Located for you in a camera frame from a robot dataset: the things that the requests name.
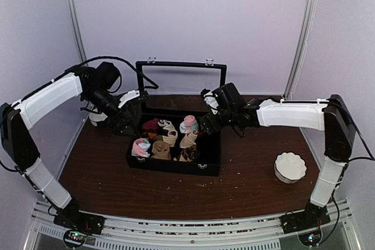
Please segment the black box with glass lid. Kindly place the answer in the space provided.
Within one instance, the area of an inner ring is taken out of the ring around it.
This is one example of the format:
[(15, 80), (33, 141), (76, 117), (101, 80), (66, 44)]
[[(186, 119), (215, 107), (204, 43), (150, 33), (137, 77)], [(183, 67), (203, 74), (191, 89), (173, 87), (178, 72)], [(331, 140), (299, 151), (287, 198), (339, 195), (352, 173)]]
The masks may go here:
[(199, 124), (204, 112), (152, 108), (141, 103), (141, 136), (126, 152), (130, 168), (217, 177), (221, 170), (221, 133), (207, 134)]

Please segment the brown tan argyle sock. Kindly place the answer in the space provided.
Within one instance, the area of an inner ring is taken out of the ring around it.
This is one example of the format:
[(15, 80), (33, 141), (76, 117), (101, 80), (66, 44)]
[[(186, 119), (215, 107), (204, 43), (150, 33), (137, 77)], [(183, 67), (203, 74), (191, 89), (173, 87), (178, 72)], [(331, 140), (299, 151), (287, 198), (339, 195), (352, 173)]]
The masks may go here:
[(174, 158), (174, 161), (178, 162), (194, 162), (200, 157), (200, 152), (196, 148), (186, 148), (181, 151), (178, 157)]

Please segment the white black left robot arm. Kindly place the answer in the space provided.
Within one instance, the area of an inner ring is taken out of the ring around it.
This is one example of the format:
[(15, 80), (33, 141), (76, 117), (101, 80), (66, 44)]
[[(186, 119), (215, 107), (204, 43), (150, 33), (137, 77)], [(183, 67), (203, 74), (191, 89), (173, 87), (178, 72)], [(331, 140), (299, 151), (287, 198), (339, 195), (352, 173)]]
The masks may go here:
[(147, 98), (145, 87), (121, 91), (120, 66), (142, 73), (127, 60), (97, 56), (74, 64), (14, 102), (1, 105), (1, 148), (13, 162), (12, 173), (24, 177), (56, 210), (55, 221), (74, 230), (91, 231), (103, 223), (82, 212), (78, 200), (59, 182), (63, 154), (79, 132), (86, 107), (109, 119), (117, 136), (136, 133), (129, 108)]

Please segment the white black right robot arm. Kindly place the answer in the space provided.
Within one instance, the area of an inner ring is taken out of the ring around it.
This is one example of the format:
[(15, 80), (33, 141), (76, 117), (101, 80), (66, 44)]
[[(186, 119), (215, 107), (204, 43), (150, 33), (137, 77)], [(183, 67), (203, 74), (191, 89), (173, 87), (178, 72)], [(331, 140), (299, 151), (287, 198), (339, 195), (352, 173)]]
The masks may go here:
[[(331, 200), (347, 200), (359, 230), (374, 228), (374, 131), (362, 122), (362, 137), (353, 144), (353, 161)], [(199, 180), (187, 199), (183, 216), (215, 220), (294, 213), (305, 208), (325, 164), (325, 134), (302, 126), (247, 127), (235, 133), (221, 132), (220, 177)], [(305, 178), (281, 183), (274, 175), (274, 160), (284, 152), (300, 155), (306, 163)]]

